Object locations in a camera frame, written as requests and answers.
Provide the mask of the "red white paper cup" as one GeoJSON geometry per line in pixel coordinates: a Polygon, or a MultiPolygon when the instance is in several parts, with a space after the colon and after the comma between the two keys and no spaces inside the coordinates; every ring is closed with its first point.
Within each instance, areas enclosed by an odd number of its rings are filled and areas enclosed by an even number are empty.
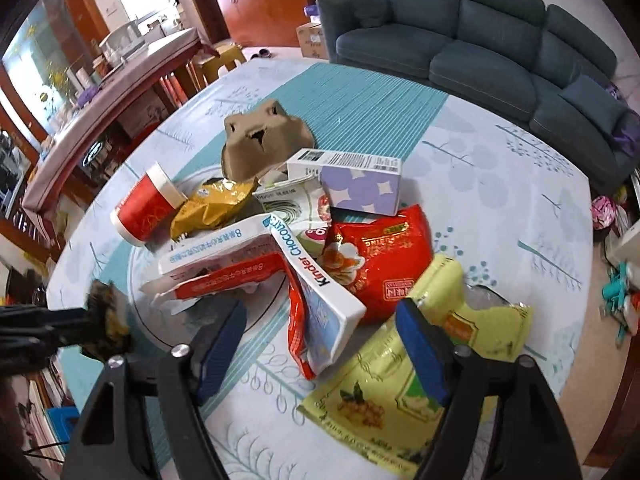
{"type": "Polygon", "coordinates": [[[156,162],[111,211],[110,220],[126,242],[143,246],[160,222],[176,212],[185,201],[186,194],[156,162]]]}

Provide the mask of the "long wooden counter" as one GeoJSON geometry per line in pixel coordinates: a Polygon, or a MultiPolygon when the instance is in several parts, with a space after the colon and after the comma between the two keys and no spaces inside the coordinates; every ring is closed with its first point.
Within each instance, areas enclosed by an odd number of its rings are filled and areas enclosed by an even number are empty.
{"type": "Polygon", "coordinates": [[[105,128],[160,77],[186,65],[204,47],[198,31],[189,28],[152,42],[116,70],[70,125],[53,137],[52,148],[38,162],[22,201],[28,218],[34,223],[46,218],[66,180],[105,128]]]}

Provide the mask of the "dark teal sofa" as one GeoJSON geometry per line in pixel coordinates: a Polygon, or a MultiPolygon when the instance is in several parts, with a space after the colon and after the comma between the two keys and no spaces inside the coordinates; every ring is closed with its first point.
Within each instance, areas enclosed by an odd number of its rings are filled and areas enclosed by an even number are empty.
{"type": "Polygon", "coordinates": [[[331,62],[444,90],[565,156],[598,193],[639,166],[639,116],[614,51],[542,0],[318,0],[331,62]]]}

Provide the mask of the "gold snack bag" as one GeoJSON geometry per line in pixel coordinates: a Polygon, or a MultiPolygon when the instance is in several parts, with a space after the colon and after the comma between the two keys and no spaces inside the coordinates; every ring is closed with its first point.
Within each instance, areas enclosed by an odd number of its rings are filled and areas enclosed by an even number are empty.
{"type": "Polygon", "coordinates": [[[172,219],[172,240],[200,231],[211,231],[234,218],[252,198],[255,180],[234,182],[222,178],[201,184],[180,206],[172,219]]]}

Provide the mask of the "cardboard box on floor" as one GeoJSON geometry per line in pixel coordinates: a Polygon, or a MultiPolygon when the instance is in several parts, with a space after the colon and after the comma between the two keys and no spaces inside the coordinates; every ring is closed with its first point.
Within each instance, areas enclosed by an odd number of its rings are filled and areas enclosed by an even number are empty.
{"type": "Polygon", "coordinates": [[[329,58],[320,23],[300,25],[296,28],[296,35],[304,58],[316,58],[317,60],[329,58]]]}

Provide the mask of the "yellow green snack bag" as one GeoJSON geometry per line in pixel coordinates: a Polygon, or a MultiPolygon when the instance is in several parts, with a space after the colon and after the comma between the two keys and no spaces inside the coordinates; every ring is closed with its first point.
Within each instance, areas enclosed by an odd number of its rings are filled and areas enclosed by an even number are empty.
{"type": "MultiPolygon", "coordinates": [[[[491,360],[514,361],[533,324],[531,307],[467,285],[462,265],[442,254],[408,297],[454,344],[491,360]]],[[[307,396],[300,411],[369,462],[404,478],[418,469],[444,412],[434,390],[416,376],[393,318],[307,396]]]]}

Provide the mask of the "red snack bag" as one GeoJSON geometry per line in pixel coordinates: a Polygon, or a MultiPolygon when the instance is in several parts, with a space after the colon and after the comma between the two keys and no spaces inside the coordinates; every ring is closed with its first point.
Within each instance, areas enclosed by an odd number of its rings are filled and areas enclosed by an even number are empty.
{"type": "Polygon", "coordinates": [[[432,259],[430,226],[415,204],[370,223],[334,223],[319,261],[366,307],[367,325],[394,314],[432,259]]]}

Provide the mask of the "brown paper pulp tray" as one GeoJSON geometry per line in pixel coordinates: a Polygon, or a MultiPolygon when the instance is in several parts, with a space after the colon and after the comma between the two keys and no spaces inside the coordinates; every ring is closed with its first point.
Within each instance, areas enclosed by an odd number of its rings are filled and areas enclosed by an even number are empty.
{"type": "Polygon", "coordinates": [[[288,114],[279,101],[262,101],[254,110],[224,118],[226,142],[222,174],[234,182],[258,180],[316,140],[306,122],[288,114]]]}

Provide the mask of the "Kinder chocolate box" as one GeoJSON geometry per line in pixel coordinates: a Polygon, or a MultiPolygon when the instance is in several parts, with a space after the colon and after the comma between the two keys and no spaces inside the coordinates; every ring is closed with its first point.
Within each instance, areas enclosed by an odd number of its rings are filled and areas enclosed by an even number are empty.
{"type": "Polygon", "coordinates": [[[189,238],[146,269],[140,290],[158,302],[187,300],[288,278],[288,352],[313,380],[336,362],[366,307],[322,269],[276,214],[189,238]]]}

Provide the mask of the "purple white tissue box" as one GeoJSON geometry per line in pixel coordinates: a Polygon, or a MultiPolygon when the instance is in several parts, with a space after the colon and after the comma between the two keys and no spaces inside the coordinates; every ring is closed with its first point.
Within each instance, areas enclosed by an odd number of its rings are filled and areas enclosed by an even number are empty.
{"type": "Polygon", "coordinates": [[[316,177],[334,208],[393,217],[399,207],[402,160],[302,148],[286,161],[290,179],[316,177]]]}

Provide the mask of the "patterned white teal tablecloth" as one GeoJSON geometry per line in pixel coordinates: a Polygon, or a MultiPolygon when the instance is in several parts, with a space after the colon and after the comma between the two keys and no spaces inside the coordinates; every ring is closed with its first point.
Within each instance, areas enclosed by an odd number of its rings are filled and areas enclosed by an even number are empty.
{"type": "MultiPolygon", "coordinates": [[[[137,350],[159,354],[209,319],[172,314],[140,292],[154,252],[125,242],[110,214],[153,165],[185,186],[215,177],[224,118],[275,99],[302,118],[319,148],[398,157],[400,201],[422,207],[433,246],[471,284],[534,310],[525,344],[561,392],[587,310],[592,229],[587,177],[528,132],[469,102],[405,79],[307,60],[253,60],[179,108],[108,180],[86,211],[47,288],[52,309],[76,308],[94,280],[125,295],[137,350]]],[[[387,471],[306,419],[314,386],[285,345],[282,276],[245,298],[250,324],[221,392],[204,408],[213,444],[235,479],[384,479],[387,471]]]]}

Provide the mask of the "green white snack wrapper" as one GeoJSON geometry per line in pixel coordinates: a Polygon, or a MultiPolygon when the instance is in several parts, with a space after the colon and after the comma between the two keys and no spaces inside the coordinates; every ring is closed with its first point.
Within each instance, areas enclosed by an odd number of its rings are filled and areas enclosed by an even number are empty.
{"type": "Polygon", "coordinates": [[[317,177],[282,181],[258,188],[253,196],[265,212],[276,214],[312,258],[323,252],[332,224],[330,200],[317,177]]]}

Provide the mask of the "yellow plastic stool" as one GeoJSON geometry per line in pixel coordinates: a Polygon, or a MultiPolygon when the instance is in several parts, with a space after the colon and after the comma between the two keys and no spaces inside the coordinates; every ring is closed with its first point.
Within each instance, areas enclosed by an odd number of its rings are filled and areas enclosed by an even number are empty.
{"type": "Polygon", "coordinates": [[[216,49],[216,55],[198,56],[193,62],[194,74],[198,84],[205,88],[220,77],[220,72],[231,72],[246,62],[246,58],[237,44],[224,44],[216,49]]]}

